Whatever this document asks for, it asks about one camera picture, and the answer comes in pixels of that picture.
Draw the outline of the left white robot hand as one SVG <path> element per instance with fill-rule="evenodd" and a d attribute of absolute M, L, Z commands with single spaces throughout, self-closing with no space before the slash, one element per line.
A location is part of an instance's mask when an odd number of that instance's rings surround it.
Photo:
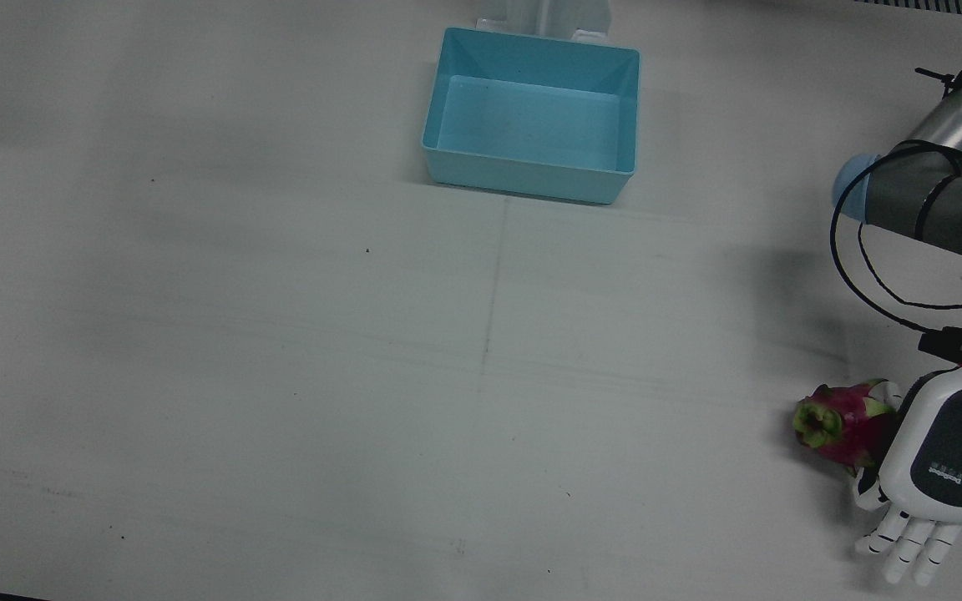
<path fill-rule="evenodd" d="M 853 472 L 855 505 L 883 511 L 856 552 L 884 557 L 889 584 L 927 586 L 962 532 L 962 366 L 878 391 L 899 423 L 878 466 Z"/>

